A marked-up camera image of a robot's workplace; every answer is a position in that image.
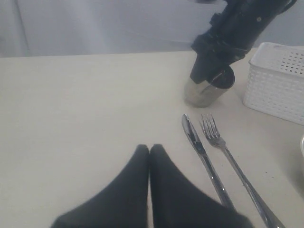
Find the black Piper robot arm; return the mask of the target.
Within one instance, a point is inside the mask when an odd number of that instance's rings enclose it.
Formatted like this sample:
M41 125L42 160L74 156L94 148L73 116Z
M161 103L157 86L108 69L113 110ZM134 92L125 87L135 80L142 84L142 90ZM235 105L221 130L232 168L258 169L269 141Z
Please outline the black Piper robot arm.
M185 101L207 107L229 90L235 75L231 64L243 59L270 22L294 5L293 0L229 0L211 27L196 37L197 53L185 86ZM152 200L156 228L250 228L251 221L238 213L189 118L182 126L202 160L219 196L215 201L195 187L175 166L164 147L144 144L119 175L101 192L59 216L55 228L145 228L147 199Z

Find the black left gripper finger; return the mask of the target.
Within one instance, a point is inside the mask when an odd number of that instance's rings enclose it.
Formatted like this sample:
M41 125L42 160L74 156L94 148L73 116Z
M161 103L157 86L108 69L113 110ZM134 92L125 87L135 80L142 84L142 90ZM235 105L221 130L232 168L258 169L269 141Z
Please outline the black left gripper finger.
M203 81L216 76L220 71L228 66L229 64L219 59L215 52L197 54L190 74L190 79L194 83L200 84Z
M139 144L127 165L101 192L60 215L54 228L145 228L149 149Z
M251 221L203 193L176 167L161 144L150 150L156 228L251 228Z

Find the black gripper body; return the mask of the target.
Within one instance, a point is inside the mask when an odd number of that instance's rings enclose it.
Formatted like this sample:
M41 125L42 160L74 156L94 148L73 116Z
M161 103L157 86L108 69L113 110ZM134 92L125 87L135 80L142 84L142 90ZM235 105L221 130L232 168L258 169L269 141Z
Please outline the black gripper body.
M198 35L191 48L200 56L213 54L227 65L242 60L247 54L247 49L232 46L210 32Z

